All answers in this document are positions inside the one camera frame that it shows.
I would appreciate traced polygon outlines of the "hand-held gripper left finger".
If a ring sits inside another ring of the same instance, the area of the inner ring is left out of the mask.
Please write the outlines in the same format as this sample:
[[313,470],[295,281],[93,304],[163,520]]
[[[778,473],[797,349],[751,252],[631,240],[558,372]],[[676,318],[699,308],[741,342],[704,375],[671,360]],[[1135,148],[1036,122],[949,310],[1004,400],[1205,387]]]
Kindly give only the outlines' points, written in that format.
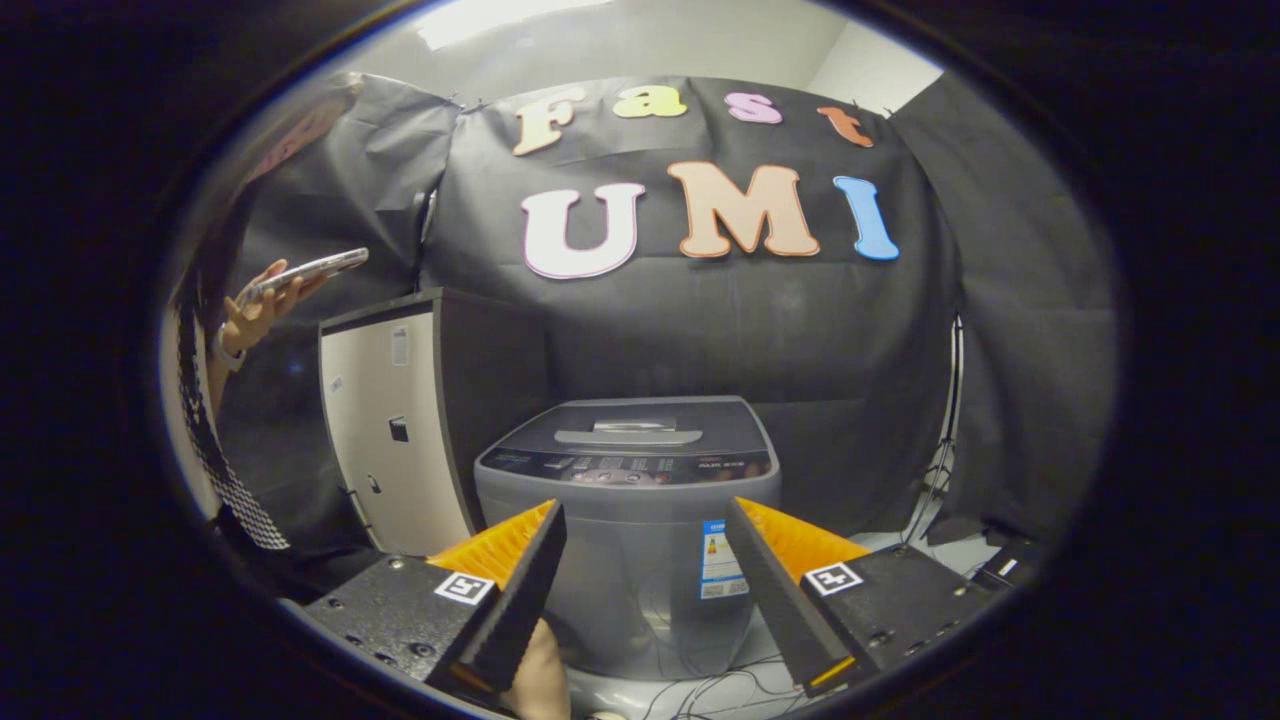
[[513,684],[566,539],[564,507],[548,500],[430,559],[388,555],[301,612],[404,682],[493,701]]

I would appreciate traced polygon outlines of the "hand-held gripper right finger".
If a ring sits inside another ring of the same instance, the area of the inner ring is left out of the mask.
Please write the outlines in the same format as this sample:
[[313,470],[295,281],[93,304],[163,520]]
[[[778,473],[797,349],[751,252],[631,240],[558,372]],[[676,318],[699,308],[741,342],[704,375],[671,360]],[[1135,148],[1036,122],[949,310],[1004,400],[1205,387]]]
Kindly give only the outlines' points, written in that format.
[[996,597],[910,544],[868,550],[745,497],[727,503],[727,543],[810,698],[916,661]]

